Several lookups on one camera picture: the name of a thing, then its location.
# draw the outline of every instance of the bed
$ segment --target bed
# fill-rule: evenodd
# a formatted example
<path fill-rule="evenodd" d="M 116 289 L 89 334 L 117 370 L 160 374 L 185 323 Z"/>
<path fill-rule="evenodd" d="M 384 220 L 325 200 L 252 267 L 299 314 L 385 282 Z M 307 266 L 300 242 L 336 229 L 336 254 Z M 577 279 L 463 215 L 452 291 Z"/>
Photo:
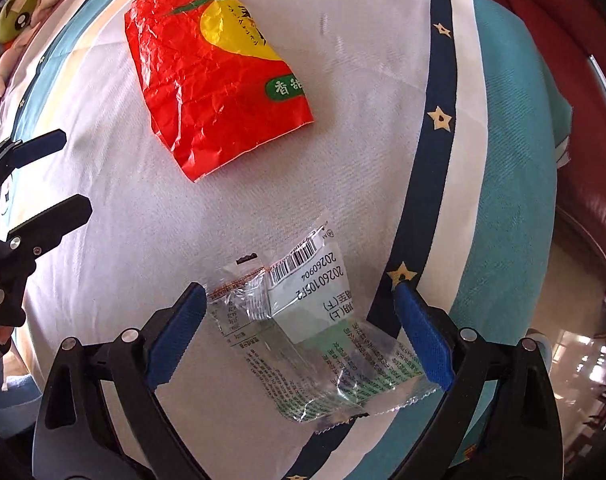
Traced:
<path fill-rule="evenodd" d="M 91 344 L 142 326 L 189 282 L 216 285 L 222 266 L 281 246 L 324 210 L 359 316 L 376 318 L 387 273 L 414 262 L 421 294 L 459 326 L 525 335 L 570 108 L 517 17 L 490 0 L 241 0 L 315 122 L 193 183 L 151 129 L 124 34 L 131 1 L 65 0 L 1 103 L 0 141 L 61 128 L 68 142 L 3 187 L 0 237 L 74 193 L 94 208 L 28 282 L 17 342 L 37 384 L 66 336 Z M 447 128 L 429 115 L 437 106 Z M 279 415 L 209 317 L 157 393 L 212 478 L 260 480 L 387 478 L 440 398 L 315 435 Z"/>

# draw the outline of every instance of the green label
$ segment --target green label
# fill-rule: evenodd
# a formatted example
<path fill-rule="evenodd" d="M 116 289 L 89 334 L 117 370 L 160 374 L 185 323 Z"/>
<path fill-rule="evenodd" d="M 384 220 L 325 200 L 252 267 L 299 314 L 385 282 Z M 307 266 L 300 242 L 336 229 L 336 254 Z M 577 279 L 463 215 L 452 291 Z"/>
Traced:
<path fill-rule="evenodd" d="M 303 85 L 294 74 L 286 74 L 270 79 L 265 84 L 265 93 L 272 101 L 285 101 L 303 95 Z"/>
<path fill-rule="evenodd" d="M 180 12 L 189 12 L 190 10 L 198 9 L 203 4 L 206 4 L 207 2 L 211 2 L 211 1 L 212 0 L 194 0 L 185 6 L 176 7 L 176 9 L 174 9 L 172 12 L 170 12 L 170 14 L 179 14 Z"/>
<path fill-rule="evenodd" d="M 341 396 L 362 404 L 423 373 L 416 356 L 368 323 L 345 319 L 302 343 L 336 371 Z"/>

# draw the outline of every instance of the red snack wrapper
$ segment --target red snack wrapper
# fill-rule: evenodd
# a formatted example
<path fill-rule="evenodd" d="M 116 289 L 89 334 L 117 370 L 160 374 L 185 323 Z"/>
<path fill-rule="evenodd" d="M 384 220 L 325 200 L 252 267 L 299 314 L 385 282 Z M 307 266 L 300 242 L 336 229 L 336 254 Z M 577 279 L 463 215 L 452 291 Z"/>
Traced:
<path fill-rule="evenodd" d="M 314 120 L 238 0 L 135 0 L 125 33 L 152 128 L 190 180 Z"/>

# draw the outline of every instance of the yellow circle logo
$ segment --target yellow circle logo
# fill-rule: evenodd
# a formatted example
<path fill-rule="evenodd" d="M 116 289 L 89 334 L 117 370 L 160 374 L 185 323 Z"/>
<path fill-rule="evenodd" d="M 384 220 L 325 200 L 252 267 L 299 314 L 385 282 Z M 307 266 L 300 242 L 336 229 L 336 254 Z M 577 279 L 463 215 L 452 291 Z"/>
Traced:
<path fill-rule="evenodd" d="M 281 60 L 238 0 L 213 0 L 201 16 L 201 33 L 209 43 L 232 54 Z"/>

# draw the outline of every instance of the transparent snack package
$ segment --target transparent snack package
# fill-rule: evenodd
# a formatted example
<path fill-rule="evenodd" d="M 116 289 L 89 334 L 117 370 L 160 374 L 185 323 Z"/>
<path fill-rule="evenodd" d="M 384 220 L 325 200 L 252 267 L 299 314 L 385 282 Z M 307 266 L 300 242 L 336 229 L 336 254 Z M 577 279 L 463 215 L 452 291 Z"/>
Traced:
<path fill-rule="evenodd" d="M 225 267 L 208 303 L 227 343 L 283 416 L 316 420 L 324 431 L 436 390 L 411 348 L 355 315 L 345 263 L 324 217 L 285 256 L 266 265 L 267 258 Z"/>

